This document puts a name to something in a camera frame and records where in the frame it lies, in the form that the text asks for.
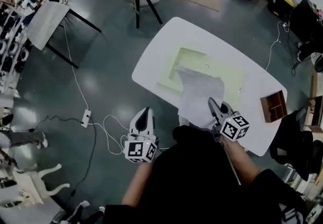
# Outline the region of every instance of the light green tray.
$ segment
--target light green tray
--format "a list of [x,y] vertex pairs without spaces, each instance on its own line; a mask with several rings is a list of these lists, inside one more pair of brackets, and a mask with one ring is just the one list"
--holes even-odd
[[183,66],[213,77],[220,77],[225,85],[225,102],[229,103],[233,109],[238,106],[239,91],[242,88],[245,76],[244,70],[233,67],[226,62],[218,62],[204,53],[182,47],[171,55],[158,81],[158,84],[180,93],[183,91],[183,85],[176,72],[177,66]]

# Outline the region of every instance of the wooden organizer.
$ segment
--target wooden organizer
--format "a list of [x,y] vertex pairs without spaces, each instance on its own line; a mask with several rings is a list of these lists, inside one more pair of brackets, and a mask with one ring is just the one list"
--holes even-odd
[[286,103],[282,90],[270,96],[260,98],[260,102],[266,123],[272,123],[287,115]]

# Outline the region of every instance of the white chair leg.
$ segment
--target white chair leg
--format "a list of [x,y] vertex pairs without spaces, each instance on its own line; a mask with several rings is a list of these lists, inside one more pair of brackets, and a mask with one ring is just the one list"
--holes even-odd
[[61,164],[57,164],[57,166],[53,167],[52,169],[47,169],[47,170],[42,170],[42,171],[39,171],[37,173],[37,175],[39,176],[39,178],[42,178],[43,176],[49,174],[49,173],[52,173],[52,172],[55,172],[59,169],[62,168],[62,165]]
[[53,196],[55,195],[56,193],[58,193],[62,188],[64,187],[71,187],[70,184],[62,184],[60,186],[57,186],[54,190],[51,190],[51,191],[47,191],[47,195],[48,196]]

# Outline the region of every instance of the gray cloth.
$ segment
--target gray cloth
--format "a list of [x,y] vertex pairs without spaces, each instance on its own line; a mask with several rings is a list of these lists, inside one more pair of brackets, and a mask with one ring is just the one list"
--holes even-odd
[[0,148],[18,147],[28,143],[44,141],[43,133],[0,131]]

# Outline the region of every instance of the power strip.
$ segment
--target power strip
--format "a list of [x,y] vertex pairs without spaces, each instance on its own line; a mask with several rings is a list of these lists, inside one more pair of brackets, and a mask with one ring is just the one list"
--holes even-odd
[[84,115],[83,115],[83,119],[82,119],[82,123],[81,123],[81,126],[83,126],[84,128],[87,128],[87,126],[89,125],[91,114],[92,114],[92,112],[90,110],[86,109],[84,111]]

